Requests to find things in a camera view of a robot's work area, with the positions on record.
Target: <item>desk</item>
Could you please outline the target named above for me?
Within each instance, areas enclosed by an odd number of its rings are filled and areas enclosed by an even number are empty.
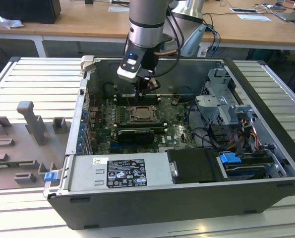
[[[229,0],[233,7],[254,8],[257,0]],[[125,42],[128,31],[128,13],[108,12],[109,4],[84,1],[60,0],[61,15],[55,24],[24,23],[19,29],[0,27],[0,38],[26,39],[35,42],[40,57],[46,57],[43,41],[77,42]],[[205,2],[203,12],[232,13],[230,6],[220,2]],[[221,35],[221,47],[295,50],[295,25],[284,22],[271,14],[272,21],[241,20],[237,15],[212,15],[214,26]],[[208,15],[205,20],[210,23]],[[212,34],[206,32],[203,42],[211,42]]]

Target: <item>warning label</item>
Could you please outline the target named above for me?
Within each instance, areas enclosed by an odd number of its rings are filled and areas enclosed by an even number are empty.
[[[109,160],[107,187],[147,186],[144,160]]]

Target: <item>workbench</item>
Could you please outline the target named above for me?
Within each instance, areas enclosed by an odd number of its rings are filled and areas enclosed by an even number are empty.
[[[257,0],[229,0],[233,7],[254,8]],[[23,28],[7,30],[0,26],[1,39],[32,40],[40,57],[47,57],[44,41],[124,43],[128,33],[128,12],[109,12],[109,3],[60,0],[61,14],[55,24],[26,23]],[[285,6],[293,7],[286,2]],[[230,6],[219,1],[205,2],[203,13],[233,13]],[[241,20],[236,14],[212,15],[214,26],[221,35],[221,47],[295,50],[295,24],[277,16],[264,14],[272,21]],[[208,15],[204,16],[208,24]],[[206,32],[203,44],[212,42]]]
[[[295,141],[294,93],[266,65],[240,60],[235,60],[235,64]],[[36,114],[41,115],[44,122],[59,116],[72,121],[82,79],[79,65],[77,58],[21,58],[18,62],[9,62],[0,73],[0,116],[7,116],[11,123],[23,122],[16,105],[31,100],[36,104]],[[239,89],[236,91],[246,100]],[[295,236],[295,196],[281,200],[261,214],[73,231],[43,197],[43,189],[0,191],[0,238]]]

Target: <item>slotted aluminum surface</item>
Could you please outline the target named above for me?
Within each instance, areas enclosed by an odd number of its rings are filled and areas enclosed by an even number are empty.
[[[16,65],[75,65],[79,64],[80,59],[43,59],[43,58],[22,58]],[[239,67],[248,66],[245,62],[236,62]],[[261,67],[254,63],[252,67]],[[9,82],[24,81],[27,82],[45,82],[50,83],[79,81],[78,76],[10,76],[5,75],[5,79]],[[264,82],[274,82],[271,77],[252,77],[250,82],[260,82],[261,78]],[[58,107],[57,103],[73,102],[76,93],[65,91],[64,94],[56,95],[50,92],[47,94],[7,94],[0,97],[0,103],[15,103],[30,99],[36,102],[35,107],[45,107],[48,110],[52,107],[53,111]],[[277,106],[276,100],[289,99],[286,93],[273,93],[269,96],[266,93],[260,94],[263,99],[271,106]],[[279,115],[283,125],[290,129],[294,126],[295,116]],[[40,188],[27,189],[25,193],[18,191],[7,191],[0,194],[0,238],[44,238],[50,236],[61,236],[67,238],[279,238],[279,237],[295,237],[295,196],[287,197],[262,214],[217,217],[209,219],[199,219],[191,221],[168,222],[158,224],[145,224],[129,227],[115,227],[106,229],[90,229],[83,231],[73,231],[69,229],[64,220],[50,206],[42,195]]]
[[[11,63],[9,71],[0,80],[0,117],[11,123],[24,122],[16,111],[20,101],[32,101],[35,115],[44,122],[54,117],[72,121],[79,91],[80,59],[21,58]]]
[[[295,142],[295,94],[268,66],[256,61],[235,64]],[[243,103],[249,104],[239,88],[236,92]]]

